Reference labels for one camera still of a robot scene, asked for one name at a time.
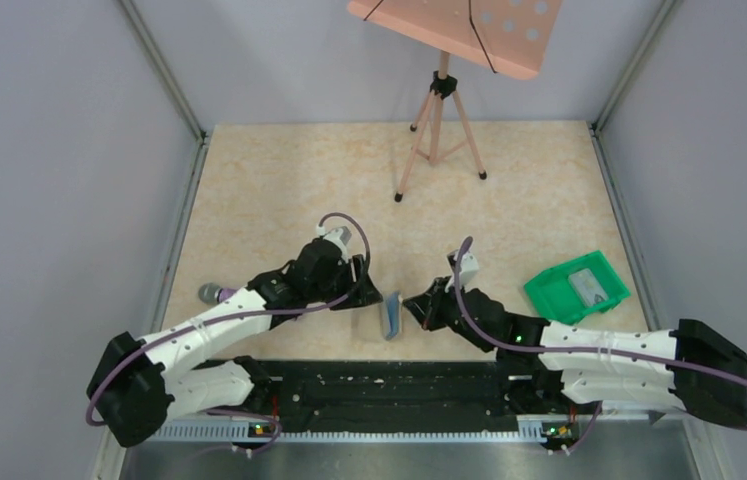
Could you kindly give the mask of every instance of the green plastic container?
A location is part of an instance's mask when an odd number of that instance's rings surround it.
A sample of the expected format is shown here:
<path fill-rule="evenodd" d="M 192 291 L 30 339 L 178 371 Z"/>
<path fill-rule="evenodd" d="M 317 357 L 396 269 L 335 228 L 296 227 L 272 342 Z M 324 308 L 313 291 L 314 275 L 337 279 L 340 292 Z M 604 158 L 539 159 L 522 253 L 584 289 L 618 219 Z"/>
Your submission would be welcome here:
<path fill-rule="evenodd" d="M 583 302 L 570 281 L 571 274 L 585 269 L 591 271 L 606 293 L 605 300 L 591 306 Z M 567 325 L 579 323 L 594 312 L 607 312 L 629 296 L 629 290 L 599 250 L 544 270 L 524 288 L 542 317 Z"/>

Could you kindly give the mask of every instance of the music stand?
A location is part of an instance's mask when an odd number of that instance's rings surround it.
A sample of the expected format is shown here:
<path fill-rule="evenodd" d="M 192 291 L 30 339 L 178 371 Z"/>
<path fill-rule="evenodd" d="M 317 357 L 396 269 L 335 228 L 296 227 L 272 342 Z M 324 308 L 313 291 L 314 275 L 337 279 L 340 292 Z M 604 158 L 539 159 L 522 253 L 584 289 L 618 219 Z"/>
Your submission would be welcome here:
<path fill-rule="evenodd" d="M 488 177 L 473 140 L 470 123 L 456 91 L 458 80 L 449 75 L 450 54 L 457 55 L 519 80 L 538 75 L 562 0 L 352 0 L 347 10 L 382 27 L 441 51 L 429 93 L 410 129 L 420 130 L 394 200 L 402 200 L 416 156 L 436 165 L 465 144 L 470 146 L 479 178 Z M 452 96 L 464 127 L 465 140 L 439 154 L 444 99 Z M 433 116 L 429 152 L 420 141 Z"/>

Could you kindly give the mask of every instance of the black cable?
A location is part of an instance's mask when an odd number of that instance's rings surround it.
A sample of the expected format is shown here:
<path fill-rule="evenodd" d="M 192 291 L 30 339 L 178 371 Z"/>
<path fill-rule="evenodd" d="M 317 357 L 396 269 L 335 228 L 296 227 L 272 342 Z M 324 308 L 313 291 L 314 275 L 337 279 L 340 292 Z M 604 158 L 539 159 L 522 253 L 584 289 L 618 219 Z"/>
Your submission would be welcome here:
<path fill-rule="evenodd" d="M 379 8 L 379 5 L 381 5 L 381 4 L 382 4 L 382 2 L 384 2 L 384 1 L 385 1 L 385 0 L 379 0 L 379 3 L 377 3 L 377 4 L 376 4 L 376 6 L 375 6 L 375 7 L 373 7 L 373 10 L 370 10 L 370 13 L 368 13 L 367 15 L 365 15 L 365 16 L 364 16 L 364 21 L 365 21 L 365 22 L 367 21 L 367 19 L 368 19 L 368 18 L 370 18 L 370 15 L 373 15 L 373 12 L 375 12 L 375 11 L 376 11 L 376 9 L 377 9 L 377 8 Z"/>
<path fill-rule="evenodd" d="M 488 60 L 488 66 L 491 67 L 492 72 L 497 73 L 494 64 L 491 63 L 491 56 L 488 55 L 488 51 L 485 50 L 485 44 L 482 42 L 482 37 L 479 36 L 479 32 L 476 30 L 476 24 L 473 23 L 473 0 L 467 0 L 467 19 L 470 21 L 470 28 L 473 29 L 473 33 L 476 35 L 476 40 L 479 40 L 479 46 L 482 47 L 482 53 L 485 54 L 485 59 Z"/>

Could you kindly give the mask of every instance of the floor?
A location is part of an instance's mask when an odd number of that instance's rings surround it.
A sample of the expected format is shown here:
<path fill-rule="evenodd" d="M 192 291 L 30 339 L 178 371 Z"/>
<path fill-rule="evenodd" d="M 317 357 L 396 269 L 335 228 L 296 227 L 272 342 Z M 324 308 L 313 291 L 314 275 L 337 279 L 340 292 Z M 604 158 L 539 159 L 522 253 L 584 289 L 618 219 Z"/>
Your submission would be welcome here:
<path fill-rule="evenodd" d="M 218 126 L 202 174 L 164 327 L 206 309 L 203 283 L 239 286 L 296 258 L 327 212 L 355 217 L 372 245 L 380 291 L 419 294 L 447 275 L 446 254 L 467 235 L 482 267 L 471 283 L 512 312 L 536 315 L 523 285 L 542 270 L 602 250 L 632 292 L 583 328 L 646 330 L 597 158 L 583 122 L 474 122 L 488 179 L 469 150 L 431 167 L 418 160 L 393 201 L 413 134 L 404 123 Z M 441 149 L 463 139 L 445 122 Z M 334 221 L 327 226 L 340 225 Z M 362 252 L 357 235 L 353 253 Z M 318 312 L 250 337 L 220 357 L 479 360 L 492 358 L 447 329 L 404 315 L 381 335 L 378 306 Z"/>

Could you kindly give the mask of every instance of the table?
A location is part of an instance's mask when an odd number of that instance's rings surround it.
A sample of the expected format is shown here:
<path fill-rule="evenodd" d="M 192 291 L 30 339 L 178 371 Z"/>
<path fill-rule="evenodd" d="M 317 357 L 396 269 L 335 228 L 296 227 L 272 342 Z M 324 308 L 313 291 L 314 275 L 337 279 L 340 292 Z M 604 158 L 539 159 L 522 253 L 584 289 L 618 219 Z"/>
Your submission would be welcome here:
<path fill-rule="evenodd" d="M 175 273 L 164 328 L 207 309 L 196 291 L 240 286 L 296 258 L 331 211 L 355 217 L 372 246 L 370 275 L 383 294 L 425 291 L 449 273 L 446 254 L 467 235 L 481 288 L 507 310 L 536 315 L 523 285 L 542 270 L 602 250 L 632 292 L 583 328 L 646 330 L 603 177 L 584 122 L 473 122 L 488 179 L 462 149 L 436 167 L 415 165 L 402 203 L 393 201 L 413 134 L 405 123 L 221 125 L 205 168 Z M 441 148 L 460 141 L 442 126 Z M 327 227 L 340 225 L 337 220 Z M 353 253 L 362 251 L 357 234 Z M 404 312 L 385 341 L 378 306 L 318 312 L 224 350 L 218 358 L 486 360 L 448 329 L 426 332 Z"/>

